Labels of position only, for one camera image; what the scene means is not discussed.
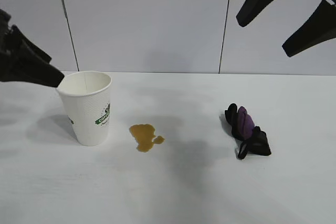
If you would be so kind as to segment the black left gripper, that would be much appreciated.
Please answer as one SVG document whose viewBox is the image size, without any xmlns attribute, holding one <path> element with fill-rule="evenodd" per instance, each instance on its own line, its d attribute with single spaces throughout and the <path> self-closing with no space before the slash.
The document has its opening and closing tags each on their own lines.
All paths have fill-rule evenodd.
<svg viewBox="0 0 336 224">
<path fill-rule="evenodd" d="M 65 75 L 50 65 L 51 57 L 31 42 L 16 25 L 9 29 L 10 14 L 1 9 L 1 82 L 28 82 L 56 88 Z M 30 52 L 10 52 L 26 46 Z"/>
</svg>

